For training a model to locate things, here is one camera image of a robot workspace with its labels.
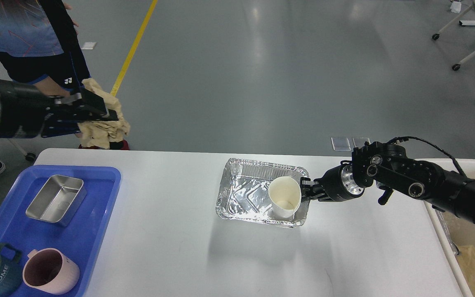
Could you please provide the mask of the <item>person left hand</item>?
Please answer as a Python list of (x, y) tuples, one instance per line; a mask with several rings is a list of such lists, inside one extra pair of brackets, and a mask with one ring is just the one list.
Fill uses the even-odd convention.
[(71, 14), (69, 13), (69, 11), (73, 10), (73, 6), (68, 4), (67, 2), (63, 2), (63, 5), (64, 5), (65, 10), (68, 13), (68, 17), (69, 17), (70, 21), (72, 22), (73, 29), (75, 30), (76, 34), (78, 35), (79, 34), (78, 28), (80, 27), (80, 25), (79, 25), (78, 22), (74, 21)]

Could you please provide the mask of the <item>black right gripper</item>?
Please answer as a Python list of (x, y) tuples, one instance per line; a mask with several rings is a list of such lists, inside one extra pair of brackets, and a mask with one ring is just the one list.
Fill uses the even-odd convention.
[[(351, 164), (341, 164), (329, 169), (322, 178), (311, 180), (309, 177), (301, 177), (300, 186), (303, 189), (302, 201), (345, 202), (364, 194), (364, 188), (355, 182)], [(312, 190), (315, 187), (322, 187), (324, 190)]]

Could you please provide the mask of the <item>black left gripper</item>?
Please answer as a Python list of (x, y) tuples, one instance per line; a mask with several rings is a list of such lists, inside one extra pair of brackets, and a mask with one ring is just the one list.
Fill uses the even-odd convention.
[[(50, 112), (57, 120), (69, 123), (45, 123)], [(85, 88), (54, 99), (34, 86), (0, 80), (0, 138), (61, 137), (80, 133), (77, 123), (117, 120), (117, 112)]]

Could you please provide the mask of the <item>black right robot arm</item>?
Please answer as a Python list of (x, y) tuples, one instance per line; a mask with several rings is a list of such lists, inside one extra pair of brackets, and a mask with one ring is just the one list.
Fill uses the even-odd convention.
[(412, 137), (394, 137), (381, 143), (366, 141), (354, 147), (350, 160), (329, 169), (323, 177), (302, 177), (302, 199), (320, 202), (344, 202), (361, 197), (366, 188), (377, 182), (385, 205), (394, 191), (416, 200), (426, 201), (441, 212), (475, 225), (475, 179), (467, 177), (457, 160), (447, 153), (455, 171), (447, 171), (427, 160), (407, 157), (402, 142)]

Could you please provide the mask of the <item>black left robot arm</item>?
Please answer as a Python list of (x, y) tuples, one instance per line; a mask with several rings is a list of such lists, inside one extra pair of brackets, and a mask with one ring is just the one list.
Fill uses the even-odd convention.
[(79, 123), (119, 120), (87, 90), (88, 78), (72, 23), (0, 28), (0, 138), (58, 137), (79, 133)]

